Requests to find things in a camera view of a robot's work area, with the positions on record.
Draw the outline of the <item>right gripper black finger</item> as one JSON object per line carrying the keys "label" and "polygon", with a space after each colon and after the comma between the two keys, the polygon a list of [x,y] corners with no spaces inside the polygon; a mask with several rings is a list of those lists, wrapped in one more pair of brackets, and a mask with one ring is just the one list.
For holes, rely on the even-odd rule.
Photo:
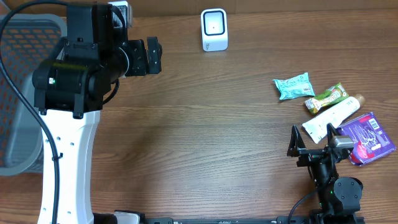
{"label": "right gripper black finger", "polygon": [[296,125],[292,126],[291,138],[287,156],[298,157],[307,150],[305,143],[300,135],[300,131]]}
{"label": "right gripper black finger", "polygon": [[328,123],[326,125],[326,130],[327,130],[327,134],[326,134],[327,143],[328,143],[328,146],[331,146],[333,137],[338,136],[338,133],[337,133],[335,127],[331,123]]}

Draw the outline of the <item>white tube gold cap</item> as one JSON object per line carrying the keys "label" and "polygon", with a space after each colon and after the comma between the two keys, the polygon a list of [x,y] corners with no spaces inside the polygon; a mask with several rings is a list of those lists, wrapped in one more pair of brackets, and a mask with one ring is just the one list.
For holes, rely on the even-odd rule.
{"label": "white tube gold cap", "polygon": [[334,128],[337,128],[346,118],[359,110],[364,102],[363,95],[349,96],[310,121],[303,123],[302,126],[314,143],[318,144],[327,134],[327,124],[331,123]]}

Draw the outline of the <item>green yellow snack bar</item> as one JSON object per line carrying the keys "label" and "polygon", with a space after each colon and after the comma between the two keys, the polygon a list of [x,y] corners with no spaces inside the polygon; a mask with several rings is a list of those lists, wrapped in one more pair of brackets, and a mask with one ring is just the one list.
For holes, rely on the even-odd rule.
{"label": "green yellow snack bar", "polygon": [[323,93],[305,101],[305,106],[311,114],[317,114],[322,108],[335,105],[349,97],[341,83],[331,86]]}

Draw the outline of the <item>purple pad package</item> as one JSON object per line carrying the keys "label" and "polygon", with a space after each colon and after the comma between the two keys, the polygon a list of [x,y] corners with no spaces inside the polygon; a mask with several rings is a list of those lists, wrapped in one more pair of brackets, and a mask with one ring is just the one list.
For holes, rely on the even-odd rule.
{"label": "purple pad package", "polygon": [[345,122],[336,130],[340,135],[348,135],[353,140],[354,149],[349,159],[356,166],[369,164],[397,149],[373,112]]}

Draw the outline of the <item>teal snack wrapper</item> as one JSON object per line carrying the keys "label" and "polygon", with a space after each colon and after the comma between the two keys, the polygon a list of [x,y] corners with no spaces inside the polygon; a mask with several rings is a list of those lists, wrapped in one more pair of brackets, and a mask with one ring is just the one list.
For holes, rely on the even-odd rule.
{"label": "teal snack wrapper", "polygon": [[274,79],[273,82],[280,92],[279,100],[292,100],[302,96],[315,96],[308,72],[286,80]]}

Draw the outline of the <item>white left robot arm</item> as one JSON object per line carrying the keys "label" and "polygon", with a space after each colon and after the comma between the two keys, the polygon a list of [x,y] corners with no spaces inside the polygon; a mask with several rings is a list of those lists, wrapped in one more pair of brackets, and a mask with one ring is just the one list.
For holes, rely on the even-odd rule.
{"label": "white left robot arm", "polygon": [[34,105],[46,124],[39,223],[130,223],[127,210],[94,213],[90,180],[100,112],[122,77],[158,74],[162,47],[156,37],[131,40],[126,1],[71,3],[61,51],[33,73]]}

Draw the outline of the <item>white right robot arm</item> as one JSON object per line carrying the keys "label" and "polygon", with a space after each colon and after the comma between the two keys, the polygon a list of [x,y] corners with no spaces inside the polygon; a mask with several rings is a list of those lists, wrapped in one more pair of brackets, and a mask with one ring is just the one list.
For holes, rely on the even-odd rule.
{"label": "white right robot arm", "polygon": [[340,177],[336,164],[345,160],[354,149],[349,136],[337,133],[332,124],[327,124],[327,144],[322,149],[307,149],[298,127],[292,126],[287,156],[298,159],[298,167],[306,167],[315,183],[315,190],[301,198],[291,209],[287,222],[291,223],[294,211],[308,198],[317,195],[320,208],[312,210],[301,223],[364,223],[363,217],[357,217],[363,183],[354,177]]}

